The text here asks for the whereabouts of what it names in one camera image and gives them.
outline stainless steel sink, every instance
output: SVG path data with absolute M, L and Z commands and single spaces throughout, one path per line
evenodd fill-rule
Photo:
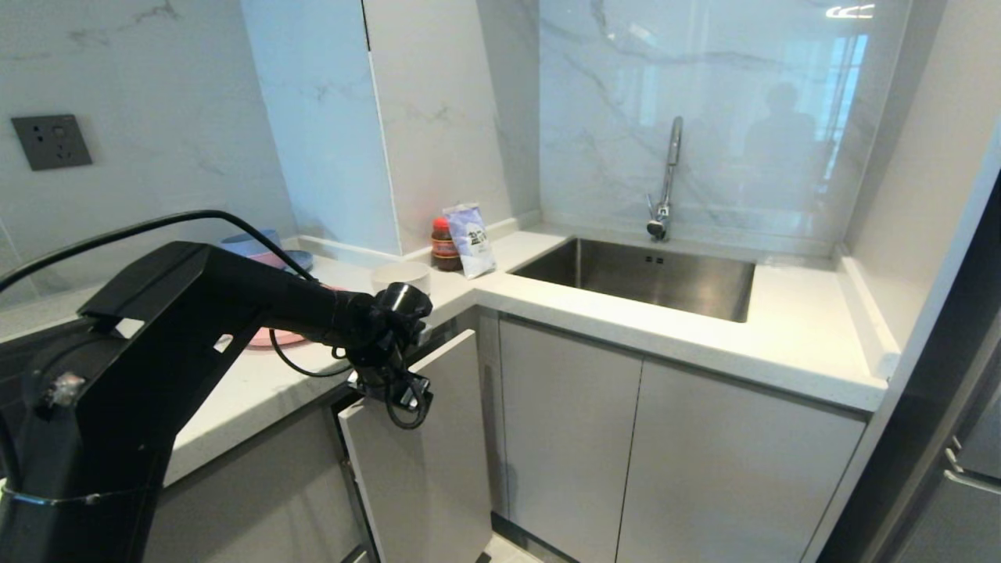
M 512 273 L 746 323 L 755 264 L 573 238 Z

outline countertop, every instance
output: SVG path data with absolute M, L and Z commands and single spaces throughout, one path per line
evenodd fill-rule
M 497 271 L 477 279 L 433 270 L 434 312 L 428 324 L 439 325 L 478 305 L 808 399 L 863 412 L 879 407 L 887 384 L 870 373 L 838 274 L 829 264 L 760 262 L 747 323 L 507 273 L 567 238 L 563 229 L 537 228 L 496 239 Z M 371 289 L 368 268 L 319 255 L 314 264 L 312 273 L 327 285 Z M 91 293 L 61 298 L 61 317 Z M 38 316 L 16 314 L 2 317 L 8 335 L 13 319 L 30 317 L 37 327 Z M 286 354 L 312 371 L 344 365 L 331 358 L 329 349 L 315 344 L 288 348 Z M 177 436 L 166 484 L 317 401 L 344 379 L 346 374 L 307 378 L 288 369 L 271 351 L 245 351 Z

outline cabinet door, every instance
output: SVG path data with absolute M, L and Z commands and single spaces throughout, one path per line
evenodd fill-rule
M 416 430 L 362 399 L 338 414 L 382 563 L 475 561 L 490 539 L 476 338 L 465 331 L 412 367 L 434 401 Z
M 619 563 L 800 561 L 864 427 L 645 362 Z
M 511 520 L 584 563 L 613 563 L 641 360 L 500 322 Z

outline faucet spout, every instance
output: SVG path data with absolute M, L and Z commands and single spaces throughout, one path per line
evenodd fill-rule
M 681 115 L 675 117 L 671 126 L 671 144 L 668 146 L 668 161 L 664 170 L 664 187 L 661 191 L 661 200 L 656 207 L 650 196 L 647 196 L 647 204 L 650 206 L 651 219 L 647 222 L 647 232 L 654 240 L 667 240 L 670 226 L 671 214 L 671 188 L 675 183 L 675 168 L 681 161 L 682 156 L 682 130 L 685 127 L 685 119 Z

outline electrical socket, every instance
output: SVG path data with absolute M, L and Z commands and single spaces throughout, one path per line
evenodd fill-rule
M 73 115 L 12 117 L 32 170 L 92 164 L 80 125 Z

